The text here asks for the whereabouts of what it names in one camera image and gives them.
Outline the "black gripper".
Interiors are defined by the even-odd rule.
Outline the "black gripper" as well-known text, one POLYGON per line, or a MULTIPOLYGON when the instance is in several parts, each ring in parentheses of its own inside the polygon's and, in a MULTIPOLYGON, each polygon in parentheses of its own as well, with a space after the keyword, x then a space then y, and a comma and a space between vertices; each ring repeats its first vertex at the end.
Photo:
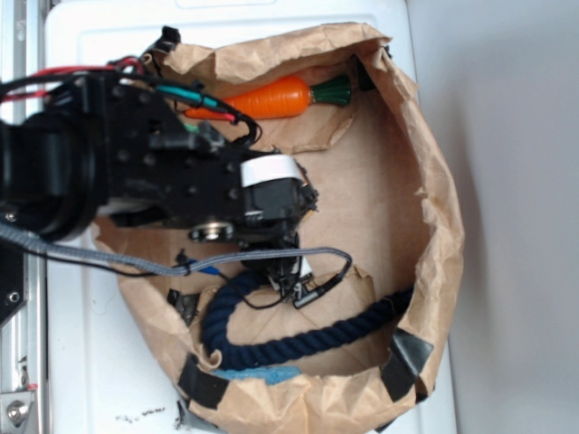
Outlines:
POLYGON ((149 149, 168 190, 163 224, 188 230, 194 241, 279 248, 317 207, 293 157, 235 145, 207 122, 195 132, 152 136, 149 149))

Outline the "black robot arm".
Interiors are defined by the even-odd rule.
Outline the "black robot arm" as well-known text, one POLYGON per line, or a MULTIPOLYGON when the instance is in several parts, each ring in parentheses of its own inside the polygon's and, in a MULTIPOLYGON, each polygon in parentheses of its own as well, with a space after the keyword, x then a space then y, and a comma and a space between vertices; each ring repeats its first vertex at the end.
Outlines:
POLYGON ((60 77, 43 109, 1 126, 1 209, 45 240, 99 215, 195 241, 287 248, 318 194, 304 169, 210 123, 188 129, 164 100, 112 71, 60 77))

